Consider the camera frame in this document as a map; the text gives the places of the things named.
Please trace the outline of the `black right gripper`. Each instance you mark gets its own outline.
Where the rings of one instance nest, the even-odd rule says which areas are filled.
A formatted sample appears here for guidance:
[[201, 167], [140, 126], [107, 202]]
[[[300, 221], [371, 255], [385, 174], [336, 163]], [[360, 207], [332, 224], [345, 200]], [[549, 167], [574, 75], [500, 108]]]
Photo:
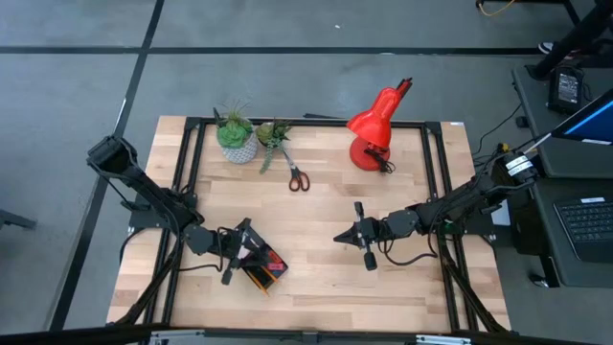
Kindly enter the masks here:
[[348, 230], [334, 237], [333, 240], [363, 248], [365, 250], [363, 256], [365, 266], [369, 271], [373, 271], [377, 269], [375, 253], [371, 249], [371, 244], [377, 240], [376, 220], [364, 216], [363, 205], [360, 201], [356, 201], [353, 206], [357, 221]]

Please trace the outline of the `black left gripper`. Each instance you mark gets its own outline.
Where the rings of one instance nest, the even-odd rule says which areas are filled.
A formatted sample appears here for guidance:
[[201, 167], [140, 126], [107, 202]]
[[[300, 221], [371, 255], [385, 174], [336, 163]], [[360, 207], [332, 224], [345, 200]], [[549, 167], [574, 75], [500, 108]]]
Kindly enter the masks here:
[[[222, 241], [221, 253], [229, 260], [225, 268], [221, 283], [228, 286], [235, 270], [246, 267], [261, 266], [261, 237], [251, 226], [251, 219], [245, 218], [234, 230], [227, 232], [228, 240]], [[251, 250], [249, 256], [243, 260], [237, 258], [239, 248], [244, 245]]]

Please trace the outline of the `black mesh desk organizer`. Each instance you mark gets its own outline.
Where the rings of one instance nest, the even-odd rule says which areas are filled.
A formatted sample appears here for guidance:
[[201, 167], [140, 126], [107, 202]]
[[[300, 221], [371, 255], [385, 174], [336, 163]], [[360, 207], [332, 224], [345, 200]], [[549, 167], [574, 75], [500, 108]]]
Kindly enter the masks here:
[[[264, 266], [267, 268], [268, 263], [283, 263], [284, 264], [284, 270], [282, 271], [270, 270], [277, 277], [278, 281], [288, 270], [288, 265], [282, 259], [282, 257], [263, 238], [261, 238], [261, 266]], [[261, 266], [260, 267], [245, 267], [245, 268], [242, 268], [242, 270], [251, 271], [258, 278], [258, 280], [267, 288], [267, 292], [268, 292], [268, 289], [271, 288], [276, 283], [273, 282], [266, 273], [264, 273], [264, 271], [261, 269]]]

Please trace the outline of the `red and black scissors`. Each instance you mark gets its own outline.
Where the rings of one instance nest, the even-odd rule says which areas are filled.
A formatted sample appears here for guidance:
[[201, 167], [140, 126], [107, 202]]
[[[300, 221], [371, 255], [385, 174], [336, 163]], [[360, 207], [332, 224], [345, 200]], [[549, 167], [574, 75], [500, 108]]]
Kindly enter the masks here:
[[281, 151], [290, 169], [291, 178], [288, 182], [288, 188], [291, 192], [307, 192], [310, 189], [310, 180], [305, 172], [302, 172], [292, 160], [288, 151], [284, 146], [281, 146]]

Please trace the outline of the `red desk lamp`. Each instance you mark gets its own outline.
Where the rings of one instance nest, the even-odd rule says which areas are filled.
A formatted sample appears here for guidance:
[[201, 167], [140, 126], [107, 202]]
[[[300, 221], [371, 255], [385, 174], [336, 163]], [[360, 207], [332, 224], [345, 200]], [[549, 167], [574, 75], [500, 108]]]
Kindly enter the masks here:
[[369, 109], [347, 122], [347, 128], [355, 135], [350, 146], [350, 159], [357, 168], [379, 173], [393, 173], [396, 169], [389, 161], [391, 121], [412, 84], [412, 78], [408, 78], [402, 79], [396, 88], [383, 88]]

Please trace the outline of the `white patterned pot green succulent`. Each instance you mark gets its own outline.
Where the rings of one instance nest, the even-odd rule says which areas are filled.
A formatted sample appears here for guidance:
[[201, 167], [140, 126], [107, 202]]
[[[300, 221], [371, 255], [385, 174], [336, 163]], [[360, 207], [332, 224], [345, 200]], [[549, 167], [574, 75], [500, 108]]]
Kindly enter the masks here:
[[240, 107], [229, 108], [220, 113], [213, 108], [216, 124], [216, 139], [223, 156], [238, 165], [252, 161], [258, 152], [253, 123], [242, 115]]

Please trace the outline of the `dark pot trailing succulent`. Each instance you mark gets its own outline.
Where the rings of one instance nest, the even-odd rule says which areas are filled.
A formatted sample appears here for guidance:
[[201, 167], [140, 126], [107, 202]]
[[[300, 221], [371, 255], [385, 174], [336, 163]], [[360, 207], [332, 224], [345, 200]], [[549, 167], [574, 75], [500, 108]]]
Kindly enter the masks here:
[[287, 133], [291, 130], [289, 120], [277, 120], [263, 123], [256, 128], [256, 135], [260, 143], [265, 147], [264, 160], [260, 168], [260, 174], [269, 169], [273, 154], [282, 146], [283, 141], [288, 141]]

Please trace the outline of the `black rig crossbar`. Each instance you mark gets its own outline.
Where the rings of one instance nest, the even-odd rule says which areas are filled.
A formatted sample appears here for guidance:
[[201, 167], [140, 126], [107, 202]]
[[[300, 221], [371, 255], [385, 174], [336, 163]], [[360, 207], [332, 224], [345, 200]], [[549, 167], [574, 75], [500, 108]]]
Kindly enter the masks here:
[[125, 345], [171, 340], [178, 337], [262, 338], [318, 344], [326, 341], [390, 341], [410, 345], [596, 345], [577, 341], [459, 330], [453, 333], [377, 333], [333, 331], [281, 331], [169, 327], [163, 324], [113, 325], [88, 329], [0, 335], [0, 345]]

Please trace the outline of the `grey stand leg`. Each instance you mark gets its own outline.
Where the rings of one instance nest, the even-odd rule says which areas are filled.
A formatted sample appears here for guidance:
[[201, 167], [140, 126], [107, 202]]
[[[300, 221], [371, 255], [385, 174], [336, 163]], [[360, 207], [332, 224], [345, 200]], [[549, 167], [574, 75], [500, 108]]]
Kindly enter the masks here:
[[14, 213], [0, 209], [0, 230], [5, 226], [14, 225], [26, 230], [34, 230], [36, 221], [18, 216]]

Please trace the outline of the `dark side desk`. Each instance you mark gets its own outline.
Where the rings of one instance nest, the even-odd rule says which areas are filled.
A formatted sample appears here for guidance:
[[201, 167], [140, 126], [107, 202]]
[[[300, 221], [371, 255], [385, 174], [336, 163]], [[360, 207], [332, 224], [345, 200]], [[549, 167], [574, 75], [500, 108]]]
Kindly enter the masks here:
[[[533, 79], [526, 66], [514, 68], [511, 75], [534, 137], [562, 123], [565, 117], [546, 107], [547, 81]], [[554, 208], [565, 198], [613, 196], [613, 148], [550, 138], [536, 148], [536, 162], [544, 180], [535, 184], [533, 196], [557, 280], [567, 287], [613, 288], [613, 264], [581, 261]]]

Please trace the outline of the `black laptop keyboard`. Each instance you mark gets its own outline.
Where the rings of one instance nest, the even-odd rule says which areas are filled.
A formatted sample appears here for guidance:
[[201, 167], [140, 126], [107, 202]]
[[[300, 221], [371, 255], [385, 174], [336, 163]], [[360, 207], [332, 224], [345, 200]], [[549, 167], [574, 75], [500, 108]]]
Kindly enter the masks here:
[[613, 264], [613, 197], [563, 199], [554, 208], [580, 261]]

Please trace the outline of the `black power adapter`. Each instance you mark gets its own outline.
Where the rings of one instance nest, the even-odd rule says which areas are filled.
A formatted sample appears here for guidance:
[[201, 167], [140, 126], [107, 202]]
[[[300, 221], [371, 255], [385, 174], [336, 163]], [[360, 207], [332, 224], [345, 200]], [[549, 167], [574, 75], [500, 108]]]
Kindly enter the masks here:
[[583, 73], [576, 67], [562, 65], [550, 75], [547, 107], [554, 112], [572, 115], [580, 110]]

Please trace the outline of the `monitor with blue screen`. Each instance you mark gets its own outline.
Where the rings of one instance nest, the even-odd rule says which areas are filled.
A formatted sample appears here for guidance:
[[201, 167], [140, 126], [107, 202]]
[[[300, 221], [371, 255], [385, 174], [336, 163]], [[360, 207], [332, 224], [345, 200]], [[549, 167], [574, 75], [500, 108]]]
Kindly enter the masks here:
[[584, 143], [613, 145], [613, 88], [551, 131], [551, 136]]

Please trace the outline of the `person's shoe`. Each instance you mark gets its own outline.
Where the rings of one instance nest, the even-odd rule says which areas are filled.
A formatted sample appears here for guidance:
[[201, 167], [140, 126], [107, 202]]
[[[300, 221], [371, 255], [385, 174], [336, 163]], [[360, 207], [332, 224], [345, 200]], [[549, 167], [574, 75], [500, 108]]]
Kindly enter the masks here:
[[[537, 49], [540, 53], [544, 55], [549, 55], [555, 49], [556, 46], [557, 46], [557, 43], [554, 41], [543, 41], [537, 45]], [[571, 60], [574, 58], [574, 55], [575, 55], [575, 51], [572, 51], [565, 57], [565, 59]]]

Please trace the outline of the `black table frame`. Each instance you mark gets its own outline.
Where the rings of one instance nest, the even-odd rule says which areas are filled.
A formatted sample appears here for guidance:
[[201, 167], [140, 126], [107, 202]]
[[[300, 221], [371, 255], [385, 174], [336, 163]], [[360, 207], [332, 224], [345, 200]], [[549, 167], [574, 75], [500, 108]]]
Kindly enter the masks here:
[[266, 297], [247, 274], [236, 272], [221, 283], [213, 255], [185, 252], [170, 322], [195, 328], [446, 333], [450, 307], [443, 271], [426, 254], [428, 241], [412, 236], [378, 255], [377, 269], [365, 268], [362, 253], [333, 238], [354, 222], [353, 204], [362, 202], [370, 217], [382, 218], [404, 206], [442, 194], [438, 153], [449, 163], [452, 187], [469, 180], [473, 168], [460, 123], [444, 123], [441, 134], [396, 127], [390, 175], [359, 170], [350, 160], [352, 133], [344, 125], [295, 121], [288, 154], [310, 178], [307, 192], [288, 189], [290, 173], [282, 154], [268, 172], [261, 160], [245, 165], [227, 161], [206, 126], [184, 129], [185, 119], [159, 119], [148, 156], [147, 174], [167, 187], [178, 161], [197, 161], [193, 177], [197, 208], [209, 229], [232, 227], [250, 218], [255, 230], [287, 262], [288, 270]]

